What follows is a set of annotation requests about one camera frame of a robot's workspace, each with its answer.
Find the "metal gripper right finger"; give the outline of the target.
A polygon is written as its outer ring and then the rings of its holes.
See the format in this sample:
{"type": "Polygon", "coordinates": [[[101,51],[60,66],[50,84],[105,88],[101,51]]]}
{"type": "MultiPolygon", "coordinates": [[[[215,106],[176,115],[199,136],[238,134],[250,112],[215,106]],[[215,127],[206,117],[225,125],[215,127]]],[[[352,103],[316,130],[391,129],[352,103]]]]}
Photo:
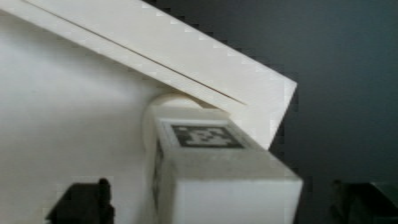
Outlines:
{"type": "Polygon", "coordinates": [[[332,182],[332,224],[398,224],[398,183],[332,182]]]}

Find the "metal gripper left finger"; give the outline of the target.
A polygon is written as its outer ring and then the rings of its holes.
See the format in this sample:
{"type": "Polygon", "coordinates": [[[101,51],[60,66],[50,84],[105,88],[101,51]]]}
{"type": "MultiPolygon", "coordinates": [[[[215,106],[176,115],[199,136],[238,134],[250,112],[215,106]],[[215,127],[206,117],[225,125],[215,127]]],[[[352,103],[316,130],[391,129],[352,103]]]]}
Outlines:
{"type": "Polygon", "coordinates": [[[46,216],[50,224],[114,224],[112,188],[105,178],[74,183],[46,216]]]}

